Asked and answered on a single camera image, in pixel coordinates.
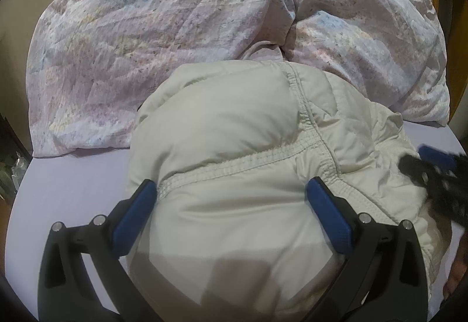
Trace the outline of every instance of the hand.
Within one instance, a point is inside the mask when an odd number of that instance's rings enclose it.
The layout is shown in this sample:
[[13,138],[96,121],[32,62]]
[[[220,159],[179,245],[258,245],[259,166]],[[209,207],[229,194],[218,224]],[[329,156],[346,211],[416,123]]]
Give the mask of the hand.
[[460,239],[457,255],[453,261],[448,280],[444,285],[444,299],[447,299],[457,288],[468,268],[468,232],[465,232]]

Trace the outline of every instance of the quilted fabric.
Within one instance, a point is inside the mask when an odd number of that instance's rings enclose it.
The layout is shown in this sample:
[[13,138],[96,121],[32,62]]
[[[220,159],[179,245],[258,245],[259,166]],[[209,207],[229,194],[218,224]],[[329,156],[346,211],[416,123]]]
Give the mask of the quilted fabric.
[[34,156],[128,147],[137,108],[176,67],[230,59],[308,64],[406,120],[448,120],[429,0],[55,0],[27,60]]
[[142,105],[130,147],[129,195],[158,184],[129,259],[137,288],[166,321],[300,321],[342,264],[305,201],[315,176],[357,213],[411,220],[430,284],[450,239],[399,173],[416,154],[402,124],[303,64],[181,66]]

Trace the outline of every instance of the mattress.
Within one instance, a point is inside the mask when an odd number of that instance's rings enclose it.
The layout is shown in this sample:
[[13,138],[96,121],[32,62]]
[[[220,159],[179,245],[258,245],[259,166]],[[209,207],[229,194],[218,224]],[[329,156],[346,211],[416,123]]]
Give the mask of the mattress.
[[[415,147],[428,144],[462,153],[450,128],[404,123]],[[55,221],[66,226],[87,224],[97,214],[107,215],[117,202],[127,198],[125,181],[128,149],[78,150],[61,157],[33,159],[13,205],[5,248],[6,278],[34,316],[37,316],[37,282],[43,249]],[[442,286],[450,271],[462,234],[453,225],[450,249],[444,256],[432,289],[430,314],[437,312]],[[90,279],[104,307],[114,310],[89,256],[84,256]]]

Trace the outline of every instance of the blue rubber pad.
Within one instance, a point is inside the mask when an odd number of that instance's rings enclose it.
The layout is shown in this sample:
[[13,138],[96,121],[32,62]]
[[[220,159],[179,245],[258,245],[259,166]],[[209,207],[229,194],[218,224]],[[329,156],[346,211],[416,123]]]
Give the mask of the blue rubber pad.
[[438,166],[443,170],[455,171],[457,169],[457,161],[452,154],[447,154],[443,151],[428,147],[427,145],[422,145],[418,153],[423,161]]
[[153,181],[148,181],[115,227],[112,234],[112,252],[117,257],[127,255],[132,249],[138,234],[154,208],[156,197],[156,184]]
[[330,199],[328,193],[314,179],[306,188],[307,199],[324,227],[336,252],[350,255],[352,253],[352,230],[341,212]]

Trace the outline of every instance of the white puffer jacket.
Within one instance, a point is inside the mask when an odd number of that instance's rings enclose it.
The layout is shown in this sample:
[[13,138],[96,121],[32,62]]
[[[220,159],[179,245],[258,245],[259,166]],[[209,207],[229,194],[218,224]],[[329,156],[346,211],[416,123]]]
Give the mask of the white puffer jacket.
[[141,107],[128,193],[158,201],[130,276],[167,322],[298,321],[341,257],[305,201],[319,175],[357,213],[414,223],[429,281],[445,239],[397,169],[402,118],[341,78],[297,63],[188,64]]

